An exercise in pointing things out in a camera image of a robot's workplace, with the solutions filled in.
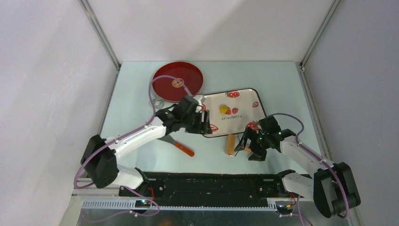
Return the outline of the yellow dough piece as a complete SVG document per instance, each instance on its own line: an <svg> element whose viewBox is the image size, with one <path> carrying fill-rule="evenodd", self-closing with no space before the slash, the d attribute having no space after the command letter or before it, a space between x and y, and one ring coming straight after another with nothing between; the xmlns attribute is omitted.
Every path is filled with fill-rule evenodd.
<svg viewBox="0 0 399 226"><path fill-rule="evenodd" d="M219 111L222 114L227 114L228 110L229 110L229 107L226 106L226 105L223 105L223 106L219 107Z"/></svg>

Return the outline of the strawberry print tray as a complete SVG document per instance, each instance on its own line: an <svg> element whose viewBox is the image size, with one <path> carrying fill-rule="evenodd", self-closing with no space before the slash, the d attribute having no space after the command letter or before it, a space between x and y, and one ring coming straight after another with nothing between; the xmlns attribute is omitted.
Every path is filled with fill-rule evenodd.
<svg viewBox="0 0 399 226"><path fill-rule="evenodd" d="M229 107L222 114L219 107ZM255 89L240 89L204 95L203 109L209 110L212 134L206 138L243 133L247 127L258 129L255 124L266 117L261 99Z"/></svg>

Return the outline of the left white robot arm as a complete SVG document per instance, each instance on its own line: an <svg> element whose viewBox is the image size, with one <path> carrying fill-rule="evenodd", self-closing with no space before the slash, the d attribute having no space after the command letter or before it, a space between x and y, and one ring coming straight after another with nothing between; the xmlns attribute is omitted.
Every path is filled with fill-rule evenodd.
<svg viewBox="0 0 399 226"><path fill-rule="evenodd" d="M96 188L118 185L130 188L137 196L147 194L149 184L144 173L139 168L122 166L118 161L131 151L180 130L211 134L210 112L203 109L203 99L203 95L185 96L178 104L158 110L145 125L118 138L91 137L79 170L86 171Z"/></svg>

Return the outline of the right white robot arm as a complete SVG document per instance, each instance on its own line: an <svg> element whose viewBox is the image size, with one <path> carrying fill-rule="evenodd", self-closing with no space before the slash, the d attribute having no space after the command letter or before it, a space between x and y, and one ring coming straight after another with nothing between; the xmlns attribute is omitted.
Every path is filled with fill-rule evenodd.
<svg viewBox="0 0 399 226"><path fill-rule="evenodd" d="M350 209L361 204L361 198L352 170L345 162L335 163L308 147L299 138L299 132L282 129L272 114L255 122L256 129L247 127L235 146L233 155L250 149L250 161L264 161L268 149L275 149L301 166L309 175L302 176L288 169L278 173L274 192L280 197L295 193L312 200L326 218L338 216L347 219Z"/></svg>

